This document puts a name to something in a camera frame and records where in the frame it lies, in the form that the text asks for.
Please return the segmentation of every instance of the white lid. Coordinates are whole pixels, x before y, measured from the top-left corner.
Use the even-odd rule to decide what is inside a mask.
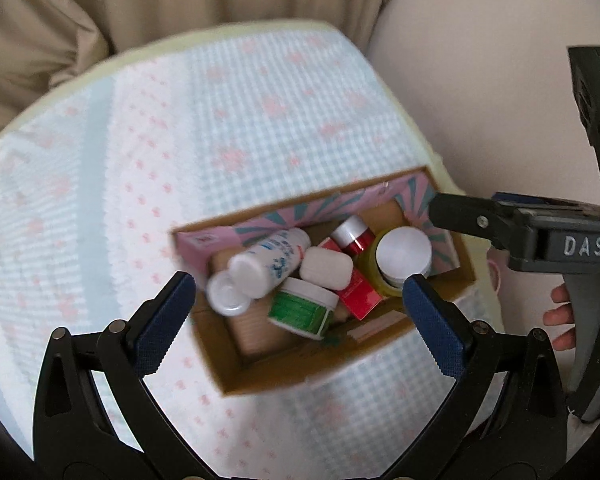
[[[289,229],[289,232],[295,234],[300,238],[302,248],[304,250],[307,250],[309,247],[311,247],[311,238],[309,238],[309,235],[302,229],[300,229],[299,227],[292,227],[291,229]]]
[[[228,267],[236,288],[250,298],[259,300],[273,290],[274,283],[269,269],[248,251],[232,256]]]
[[[385,234],[376,249],[378,269],[392,284],[402,286],[414,274],[427,274],[433,250],[429,237],[415,227],[398,227]]]
[[[251,298],[235,288],[235,283],[226,270],[209,279],[206,284],[206,300],[213,310],[223,316],[240,316],[251,304]]]
[[[294,296],[313,301],[327,310],[334,310],[339,299],[338,295],[330,290],[314,285],[313,283],[298,280],[297,278],[287,278],[282,287],[280,287],[280,292],[288,292]]]
[[[369,229],[369,227],[365,224],[363,219],[357,215],[353,215],[347,218],[333,233],[331,233],[331,238],[338,244],[338,247],[343,249],[356,240],[367,229]]]

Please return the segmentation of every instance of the silver bolt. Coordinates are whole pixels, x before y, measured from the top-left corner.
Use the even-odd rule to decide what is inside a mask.
[[[109,323],[109,332],[117,334],[125,329],[126,322],[123,319],[117,319]]]
[[[489,325],[483,321],[474,322],[474,332],[485,335],[489,331]]]
[[[540,330],[539,328],[533,329],[532,334],[534,335],[534,337],[536,339],[538,339],[538,341],[545,341],[546,340],[546,334],[544,333],[543,330]]]
[[[51,333],[51,337],[52,339],[62,339],[64,337],[64,334],[66,334],[66,330],[59,326],[58,328],[56,328],[52,333]]]

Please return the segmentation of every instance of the white bottle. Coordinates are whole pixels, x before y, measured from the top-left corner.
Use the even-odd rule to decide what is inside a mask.
[[[238,290],[258,300],[298,268],[310,245],[309,235],[302,229],[278,231],[233,256],[229,274]]]

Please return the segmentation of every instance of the cardboard box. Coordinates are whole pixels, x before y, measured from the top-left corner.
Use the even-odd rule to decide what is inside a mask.
[[[285,227],[305,229],[317,245],[353,213],[376,233],[412,224],[432,240],[434,265],[429,281],[442,298],[453,301],[475,281],[475,275],[461,237],[429,221],[426,206],[435,189],[426,168],[418,168],[184,226],[174,232],[174,238],[188,270],[203,286],[213,254],[248,246],[257,237]],[[208,306],[202,290],[192,310],[195,338],[212,377],[227,395],[301,383],[413,329],[401,298],[384,301],[362,321],[351,319],[330,329],[322,341],[279,332],[272,336],[270,330],[282,329],[267,324],[266,308],[260,305],[252,314],[243,315],[244,319],[220,316]]]

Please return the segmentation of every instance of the human hand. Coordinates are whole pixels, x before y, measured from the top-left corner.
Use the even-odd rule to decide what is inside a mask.
[[[567,286],[563,283],[551,291],[551,300],[554,303],[562,303],[552,310],[547,310],[542,316],[542,322],[545,326],[558,326],[573,324],[573,308],[569,303],[569,292]],[[576,346],[576,329],[570,328],[567,332],[559,335],[552,341],[554,349],[557,351],[570,350]]]

